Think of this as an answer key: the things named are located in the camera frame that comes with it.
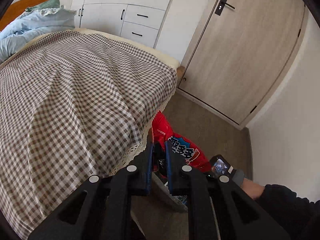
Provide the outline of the dark right sleeve forearm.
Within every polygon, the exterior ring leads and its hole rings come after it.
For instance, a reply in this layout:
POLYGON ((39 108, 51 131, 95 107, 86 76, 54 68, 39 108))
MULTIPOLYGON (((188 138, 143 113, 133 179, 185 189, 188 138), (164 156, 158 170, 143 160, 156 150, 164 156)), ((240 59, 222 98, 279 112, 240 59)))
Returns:
POLYGON ((320 204, 300 198, 285 186, 266 185, 256 202, 289 234, 291 239, 320 238, 320 204))

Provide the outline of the right hand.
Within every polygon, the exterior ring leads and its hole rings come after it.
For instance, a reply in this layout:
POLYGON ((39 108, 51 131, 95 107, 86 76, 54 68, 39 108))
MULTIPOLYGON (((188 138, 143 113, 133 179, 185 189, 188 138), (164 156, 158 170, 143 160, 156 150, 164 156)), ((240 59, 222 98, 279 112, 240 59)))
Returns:
POLYGON ((260 198, 265 189, 264 186, 254 183, 253 181, 247 178, 243 179, 242 185, 240 187, 253 200, 260 198))

